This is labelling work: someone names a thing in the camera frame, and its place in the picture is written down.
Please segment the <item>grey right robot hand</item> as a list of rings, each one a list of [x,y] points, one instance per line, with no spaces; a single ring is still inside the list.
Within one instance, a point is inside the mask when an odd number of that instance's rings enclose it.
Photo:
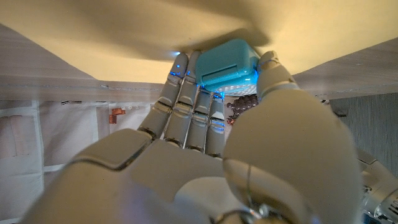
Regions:
[[[22,223],[360,223],[346,125],[268,51],[259,104],[226,134],[222,96],[200,101],[199,56],[179,54],[139,128],[74,156]]]

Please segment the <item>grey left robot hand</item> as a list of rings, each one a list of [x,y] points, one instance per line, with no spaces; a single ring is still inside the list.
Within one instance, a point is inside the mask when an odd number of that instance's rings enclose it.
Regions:
[[[375,189],[381,182],[391,178],[389,170],[375,157],[361,149],[357,149],[357,154],[364,186]]]

